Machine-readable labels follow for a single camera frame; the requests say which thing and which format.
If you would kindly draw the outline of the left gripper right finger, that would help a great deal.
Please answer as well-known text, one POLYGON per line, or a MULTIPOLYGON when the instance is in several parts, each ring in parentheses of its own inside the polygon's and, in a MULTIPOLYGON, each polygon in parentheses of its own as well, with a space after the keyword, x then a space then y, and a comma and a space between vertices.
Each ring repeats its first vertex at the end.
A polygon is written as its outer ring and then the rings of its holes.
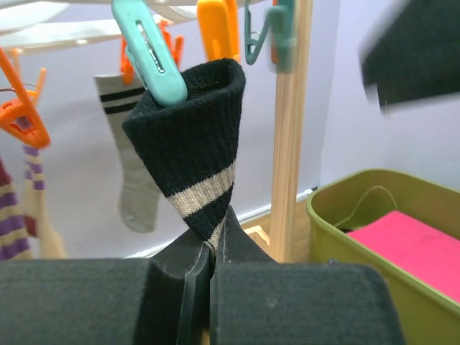
POLYGON ((403 344, 387 285, 362 264, 280 264, 228 210, 211 279, 212 344, 403 344))

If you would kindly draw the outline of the beige purple striped sock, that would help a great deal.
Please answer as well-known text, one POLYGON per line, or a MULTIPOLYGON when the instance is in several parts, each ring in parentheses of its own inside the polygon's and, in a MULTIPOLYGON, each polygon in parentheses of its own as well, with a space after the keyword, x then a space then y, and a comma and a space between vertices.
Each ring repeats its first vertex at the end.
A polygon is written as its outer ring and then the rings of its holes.
POLYGON ((28 233, 14 184, 1 163, 1 262, 32 259, 28 233))

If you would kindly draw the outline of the teal clothes peg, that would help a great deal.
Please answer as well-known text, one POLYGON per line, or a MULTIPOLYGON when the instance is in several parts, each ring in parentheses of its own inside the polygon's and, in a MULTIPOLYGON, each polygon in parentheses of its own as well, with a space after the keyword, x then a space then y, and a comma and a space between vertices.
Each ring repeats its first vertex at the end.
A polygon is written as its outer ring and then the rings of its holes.
POLYGON ((184 102, 187 86, 147 5, 142 0, 113 0, 111 10, 144 87, 164 107, 184 102))

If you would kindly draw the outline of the pink folded cloth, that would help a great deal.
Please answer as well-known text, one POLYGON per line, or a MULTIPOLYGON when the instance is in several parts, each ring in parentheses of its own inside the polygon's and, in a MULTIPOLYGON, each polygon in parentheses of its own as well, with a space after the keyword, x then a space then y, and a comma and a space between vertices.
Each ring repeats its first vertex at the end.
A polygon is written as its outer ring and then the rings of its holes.
POLYGON ((399 211, 349 236, 449 298, 459 301, 459 240, 399 211))

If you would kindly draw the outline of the white round clip hanger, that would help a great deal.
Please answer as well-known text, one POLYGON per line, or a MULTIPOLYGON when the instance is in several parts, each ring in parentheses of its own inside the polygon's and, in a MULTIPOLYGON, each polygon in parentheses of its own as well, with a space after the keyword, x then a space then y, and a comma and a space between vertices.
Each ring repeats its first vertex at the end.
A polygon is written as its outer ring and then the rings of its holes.
POLYGON ((121 31, 114 19, 51 22, 72 1, 1 2, 1 48, 22 54, 63 50, 116 40, 121 31))

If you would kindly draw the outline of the wooden rack frame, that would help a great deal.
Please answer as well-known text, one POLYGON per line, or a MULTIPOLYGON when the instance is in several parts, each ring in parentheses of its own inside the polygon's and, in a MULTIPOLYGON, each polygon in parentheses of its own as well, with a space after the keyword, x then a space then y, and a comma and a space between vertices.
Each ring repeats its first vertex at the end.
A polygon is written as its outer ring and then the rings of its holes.
POLYGON ((312 13, 312 1, 277 1, 256 32, 250 10, 244 10, 247 64, 255 64, 267 35, 277 56, 270 256, 278 262, 291 260, 312 13))

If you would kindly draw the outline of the orange clothes peg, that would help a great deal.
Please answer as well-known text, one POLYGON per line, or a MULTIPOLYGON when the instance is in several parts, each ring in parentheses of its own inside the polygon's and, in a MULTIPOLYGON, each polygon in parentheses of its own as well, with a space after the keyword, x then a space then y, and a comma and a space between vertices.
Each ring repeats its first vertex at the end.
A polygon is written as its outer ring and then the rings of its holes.
POLYGON ((1 71, 9 82, 1 92, 15 94, 12 100, 1 104, 1 129, 23 144, 41 150, 50 145, 50 135, 37 111, 47 70, 40 69, 36 83, 25 83, 21 78, 20 53, 16 48, 1 51, 1 71))

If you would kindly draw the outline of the black sock tan stripes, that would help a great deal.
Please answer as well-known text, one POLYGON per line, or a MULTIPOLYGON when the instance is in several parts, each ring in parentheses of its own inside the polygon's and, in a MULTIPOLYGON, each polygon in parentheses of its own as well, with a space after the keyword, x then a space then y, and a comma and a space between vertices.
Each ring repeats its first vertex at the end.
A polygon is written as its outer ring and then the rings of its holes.
POLYGON ((164 197, 215 252, 234 188, 246 78, 226 58, 182 77, 185 102, 162 107, 145 93, 122 128, 164 197))

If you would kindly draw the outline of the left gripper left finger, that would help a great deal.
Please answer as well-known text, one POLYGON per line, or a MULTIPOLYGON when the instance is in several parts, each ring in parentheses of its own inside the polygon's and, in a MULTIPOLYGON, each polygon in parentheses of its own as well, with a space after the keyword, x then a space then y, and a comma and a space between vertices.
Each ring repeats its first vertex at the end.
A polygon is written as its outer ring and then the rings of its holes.
POLYGON ((198 344, 208 247, 185 232, 149 259, 1 265, 3 344, 198 344))

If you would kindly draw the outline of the large black hanging cloth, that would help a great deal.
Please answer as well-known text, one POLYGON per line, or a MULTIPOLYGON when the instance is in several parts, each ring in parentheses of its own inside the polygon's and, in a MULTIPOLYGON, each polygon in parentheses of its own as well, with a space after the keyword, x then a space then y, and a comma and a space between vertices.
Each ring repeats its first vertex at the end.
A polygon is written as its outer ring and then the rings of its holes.
POLYGON ((406 1, 363 44, 362 84, 379 107, 459 92, 459 2, 406 1))

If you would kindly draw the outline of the olive green bin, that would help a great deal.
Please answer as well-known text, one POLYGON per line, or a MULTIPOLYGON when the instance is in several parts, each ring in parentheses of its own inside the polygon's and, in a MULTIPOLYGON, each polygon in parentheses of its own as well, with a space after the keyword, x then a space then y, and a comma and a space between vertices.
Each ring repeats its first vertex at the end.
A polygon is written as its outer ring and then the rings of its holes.
POLYGON ((310 195, 309 257, 372 266, 409 344, 459 342, 459 192, 364 170, 310 195))

